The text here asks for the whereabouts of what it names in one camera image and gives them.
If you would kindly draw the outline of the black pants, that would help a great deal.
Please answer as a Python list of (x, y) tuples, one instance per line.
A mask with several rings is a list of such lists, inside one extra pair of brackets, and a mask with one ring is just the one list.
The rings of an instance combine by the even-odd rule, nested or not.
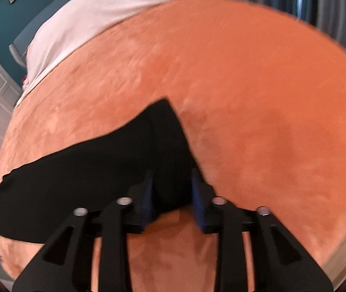
[(0, 235), (45, 243), (76, 208), (102, 210), (152, 173), (152, 215), (192, 202), (197, 168), (181, 123), (166, 99), (110, 134), (69, 146), (4, 175)]

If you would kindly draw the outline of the orange plush bed blanket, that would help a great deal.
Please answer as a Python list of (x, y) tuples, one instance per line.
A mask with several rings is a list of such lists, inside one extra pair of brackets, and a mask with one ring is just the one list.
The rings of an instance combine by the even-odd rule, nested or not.
[[(92, 38), (14, 109), (0, 183), (162, 99), (202, 181), (239, 208), (268, 207), (336, 290), (346, 279), (346, 51), (261, 5), (172, 0)], [(16, 282), (46, 242), (0, 235), (2, 267)], [(151, 209), (127, 248), (132, 291), (215, 291), (217, 236), (197, 226), (193, 201)]]

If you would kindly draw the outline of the blue upholstered headboard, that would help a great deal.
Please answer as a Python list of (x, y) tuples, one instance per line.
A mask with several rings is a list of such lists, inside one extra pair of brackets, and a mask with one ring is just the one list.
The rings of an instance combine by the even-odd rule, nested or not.
[(9, 45), (11, 55), (24, 70), (26, 70), (27, 48), (34, 39), (37, 30), (69, 1), (70, 0), (53, 0), (26, 25), (21, 33), (16, 36), (13, 43)]

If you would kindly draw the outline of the white pink pillow cover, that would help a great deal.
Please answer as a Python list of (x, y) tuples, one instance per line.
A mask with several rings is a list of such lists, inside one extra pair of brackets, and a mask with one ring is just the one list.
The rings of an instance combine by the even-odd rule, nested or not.
[(172, 0), (70, 0), (37, 29), (26, 52), (27, 95), (70, 54), (108, 28)]

